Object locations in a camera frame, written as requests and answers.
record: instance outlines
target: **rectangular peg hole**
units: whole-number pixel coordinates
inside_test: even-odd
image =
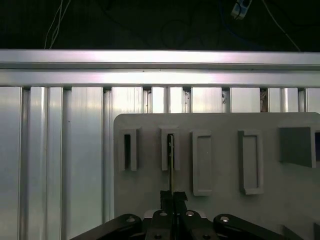
[[[129,168],[131,162],[131,136],[130,134],[124,135],[124,164],[125,168]]]
[[[316,167],[320,168],[320,131],[314,134]]]

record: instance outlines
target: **gray panel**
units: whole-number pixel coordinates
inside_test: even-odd
[[[27,239],[47,238],[48,89],[30,90]]]
[[[281,113],[282,95],[280,88],[268,89],[268,111],[269,113]]]
[[[204,211],[209,219],[230,213],[277,233],[279,225],[287,224],[292,214],[302,212],[318,219],[320,191],[318,168],[301,167],[280,162],[279,125],[292,122],[320,125],[315,113],[197,113],[197,114],[125,114],[114,122],[114,130],[141,124],[139,160],[143,163],[136,172],[115,174],[115,215],[126,211],[143,216],[158,209],[159,190],[168,190],[168,172],[161,168],[161,133],[159,126],[175,124],[180,136],[180,171],[174,174],[174,190],[185,191],[189,209]],[[192,189],[192,130],[212,132],[211,181],[212,194],[194,196]],[[263,138],[263,194],[246,196],[239,191],[238,130],[259,130]],[[125,199],[130,198],[130,205]]]
[[[212,192],[211,148],[210,131],[192,131],[192,180],[195,196],[209,196]]]
[[[179,114],[184,113],[184,93],[182,87],[170,87],[168,88],[169,99],[169,113]]]
[[[22,90],[0,87],[0,239],[19,234]]]
[[[259,113],[260,89],[259,88],[230,88],[232,113]]]
[[[63,89],[48,89],[47,132],[47,237],[61,239],[62,217],[62,110]]]
[[[221,87],[193,87],[191,93],[193,113],[222,112]]]
[[[153,87],[151,89],[152,94],[152,113],[163,114],[167,113],[167,88],[165,87]]]
[[[71,90],[71,158],[67,166],[67,238],[102,223],[101,87]]]
[[[239,186],[245,195],[264,193],[262,136],[258,130],[238,131]]]
[[[298,89],[284,88],[281,90],[281,100],[283,113],[295,113],[299,111]]]
[[[320,113],[320,88],[307,88],[306,112]]]

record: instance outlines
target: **metal pin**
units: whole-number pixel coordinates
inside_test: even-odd
[[[194,215],[194,212],[193,212],[193,211],[187,211],[187,212],[185,213],[185,215],[191,217],[191,216]]]
[[[220,217],[220,220],[221,220],[222,222],[224,222],[224,223],[229,222],[229,218],[228,218],[227,216],[222,216],[222,217]]]
[[[132,223],[135,221],[135,219],[131,216],[126,220],[128,223]]]

